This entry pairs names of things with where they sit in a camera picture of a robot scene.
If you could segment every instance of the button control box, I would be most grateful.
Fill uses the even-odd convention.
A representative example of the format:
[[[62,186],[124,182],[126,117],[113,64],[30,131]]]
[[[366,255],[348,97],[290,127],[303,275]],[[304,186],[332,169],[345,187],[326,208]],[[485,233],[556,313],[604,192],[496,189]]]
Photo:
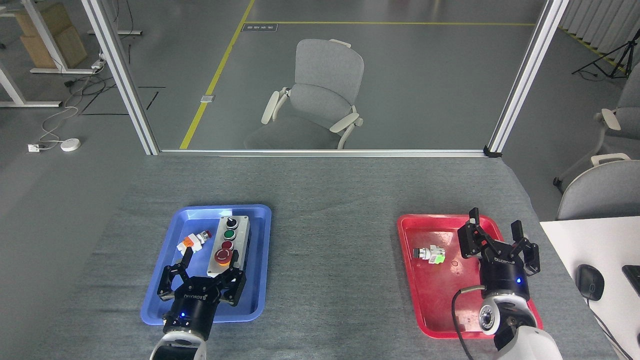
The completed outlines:
[[[231,253],[230,250],[238,251],[238,259],[233,264],[233,267],[244,270],[250,230],[249,217],[231,216],[220,218],[207,269],[208,276],[216,277],[229,268],[231,258],[230,256],[227,257],[226,254],[227,252]]]

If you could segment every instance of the computer mouse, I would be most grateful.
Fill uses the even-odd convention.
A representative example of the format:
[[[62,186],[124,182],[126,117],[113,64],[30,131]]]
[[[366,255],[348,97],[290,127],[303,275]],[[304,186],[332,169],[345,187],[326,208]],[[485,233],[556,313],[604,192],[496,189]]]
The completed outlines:
[[[604,291],[604,277],[598,269],[591,265],[581,264],[575,277],[575,285],[583,297],[598,301]]]

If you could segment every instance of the red tray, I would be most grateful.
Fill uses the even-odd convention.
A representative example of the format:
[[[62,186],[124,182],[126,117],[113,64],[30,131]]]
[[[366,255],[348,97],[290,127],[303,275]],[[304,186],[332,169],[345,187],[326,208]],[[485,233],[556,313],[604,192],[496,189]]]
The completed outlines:
[[[404,267],[411,288],[413,309],[418,326],[436,339],[457,338],[451,319],[451,299],[459,289],[478,285],[480,264],[476,258],[464,259],[460,254],[458,229],[469,219],[468,215],[403,215],[397,226],[402,245]],[[488,217],[480,216],[480,226],[494,239],[504,241],[498,226]],[[413,249],[437,245],[445,249],[442,264],[413,258]],[[480,291],[471,291],[456,299],[456,316],[465,339],[485,339],[478,324],[478,311],[482,304]],[[533,300],[529,300],[538,327],[542,319]]]

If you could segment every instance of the gray tabletop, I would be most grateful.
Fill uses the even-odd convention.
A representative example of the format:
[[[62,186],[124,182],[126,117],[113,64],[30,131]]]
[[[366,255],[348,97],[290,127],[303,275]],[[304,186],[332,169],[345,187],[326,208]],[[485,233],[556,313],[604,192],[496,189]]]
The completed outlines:
[[[163,333],[140,307],[171,217],[222,204],[265,204],[273,221],[265,310],[214,324],[210,359],[463,359],[458,340],[417,326],[396,220],[474,206],[507,238],[521,220],[540,246],[531,294],[563,357],[617,358],[500,159],[191,156],[145,159],[32,358],[148,358]],[[476,359],[495,353],[491,340],[467,343]]]

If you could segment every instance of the chair backrest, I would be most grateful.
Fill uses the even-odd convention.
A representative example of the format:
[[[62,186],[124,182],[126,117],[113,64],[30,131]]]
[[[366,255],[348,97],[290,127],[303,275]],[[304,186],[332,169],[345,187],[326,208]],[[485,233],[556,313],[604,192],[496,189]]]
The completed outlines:
[[[622,89],[616,118],[621,131],[608,131],[607,135],[640,140],[640,64],[636,65]]]
[[[591,168],[576,177],[563,194],[556,219],[639,215],[640,160],[623,160]]]
[[[296,84],[291,89],[294,108],[339,120],[354,105],[364,61],[338,42],[304,39],[296,48]]]

